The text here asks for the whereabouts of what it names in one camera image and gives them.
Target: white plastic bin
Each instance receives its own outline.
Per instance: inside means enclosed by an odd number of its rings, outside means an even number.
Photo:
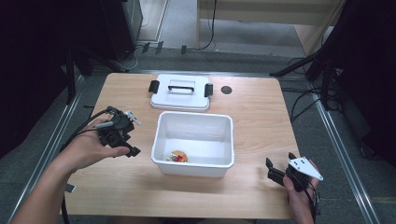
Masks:
[[[189,160],[168,161],[175,150]],[[233,166],[233,120],[226,115],[162,112],[151,158],[164,174],[222,177]]]

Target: black clip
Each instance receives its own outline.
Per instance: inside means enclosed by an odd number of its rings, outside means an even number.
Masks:
[[[205,85],[205,97],[208,97],[209,95],[213,95],[213,84],[212,83],[206,83],[206,85]]]
[[[152,80],[151,83],[149,84],[148,92],[153,92],[157,94],[159,88],[160,88],[160,81]]]
[[[144,46],[143,46],[143,50],[142,50],[142,53],[146,53],[147,51],[149,51],[149,42],[147,43],[147,44],[145,44]]]
[[[163,41],[161,41],[160,43],[158,43],[157,49],[155,50],[155,54],[161,53],[161,50],[162,50],[162,49],[163,49]]]

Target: floor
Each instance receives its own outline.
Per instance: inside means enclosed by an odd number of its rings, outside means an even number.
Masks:
[[[141,0],[145,26],[142,42],[155,46],[163,41],[163,48],[195,48],[196,1]],[[157,29],[159,16],[163,26]],[[305,57],[304,50],[292,24],[275,24],[245,21],[215,21],[215,34],[207,51],[264,54],[291,58]],[[156,35],[146,35],[146,30],[156,30]],[[201,20],[201,47],[210,42],[211,21]]]

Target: hand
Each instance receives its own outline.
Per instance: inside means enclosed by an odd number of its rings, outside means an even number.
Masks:
[[[310,160],[311,164],[318,169],[318,167]],[[319,180],[316,178],[311,178],[311,184],[316,189],[318,186]],[[285,189],[289,196],[289,204],[291,209],[291,215],[298,224],[305,223],[314,223],[314,219],[312,218],[311,209],[309,205],[309,199],[306,196],[304,191],[297,192],[294,189],[293,182],[287,176],[283,177],[283,184],[285,185]],[[309,195],[312,200],[314,198],[314,191],[311,188],[307,189]]]
[[[82,130],[94,130],[98,123],[105,119],[96,119]],[[99,141],[97,131],[87,131],[77,135],[73,141],[62,151],[54,162],[61,165],[70,174],[78,169],[88,167],[107,157],[118,157],[129,153],[128,147],[104,147]]]

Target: white container lid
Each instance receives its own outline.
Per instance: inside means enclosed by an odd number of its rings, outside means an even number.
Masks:
[[[151,96],[151,105],[157,109],[205,112],[209,97],[205,97],[207,77],[158,75],[159,88]]]

